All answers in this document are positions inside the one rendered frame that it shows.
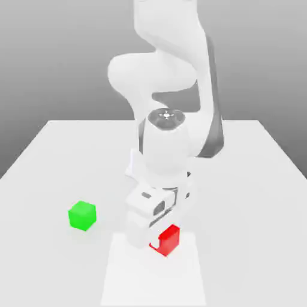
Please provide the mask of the small green cube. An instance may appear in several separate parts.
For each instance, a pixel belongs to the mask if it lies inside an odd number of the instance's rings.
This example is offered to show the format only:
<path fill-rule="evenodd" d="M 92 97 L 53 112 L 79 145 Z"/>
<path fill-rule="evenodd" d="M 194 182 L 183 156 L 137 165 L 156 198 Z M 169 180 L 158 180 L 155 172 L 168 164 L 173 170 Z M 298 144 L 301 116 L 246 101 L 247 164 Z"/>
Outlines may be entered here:
<path fill-rule="evenodd" d="M 85 201 L 78 201 L 68 211 L 70 226 L 87 231 L 97 220 L 96 206 Z"/>

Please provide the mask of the small red cube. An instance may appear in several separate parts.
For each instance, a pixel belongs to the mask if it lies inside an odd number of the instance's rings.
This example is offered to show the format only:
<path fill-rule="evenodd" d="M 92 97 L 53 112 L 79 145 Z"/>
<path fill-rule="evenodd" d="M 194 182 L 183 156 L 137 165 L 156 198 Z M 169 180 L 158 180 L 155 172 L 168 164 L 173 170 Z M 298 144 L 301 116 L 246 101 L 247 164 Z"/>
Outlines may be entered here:
<path fill-rule="evenodd" d="M 154 247 L 151 243 L 149 246 L 156 252 L 167 257 L 179 244 L 180 228 L 174 224 L 164 230 L 159 236 L 159 245 Z"/>

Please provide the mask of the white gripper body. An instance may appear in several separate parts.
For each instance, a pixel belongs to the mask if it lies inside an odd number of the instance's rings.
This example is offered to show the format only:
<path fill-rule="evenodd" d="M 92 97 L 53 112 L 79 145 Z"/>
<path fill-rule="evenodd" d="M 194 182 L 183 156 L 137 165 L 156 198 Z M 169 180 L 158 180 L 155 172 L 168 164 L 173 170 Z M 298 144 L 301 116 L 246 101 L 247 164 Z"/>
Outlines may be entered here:
<path fill-rule="evenodd" d="M 158 248 L 159 235 L 177 220 L 178 213 L 175 210 L 148 218 L 130 209 L 126 218 L 127 240 L 136 248 L 144 248 L 149 244 Z"/>

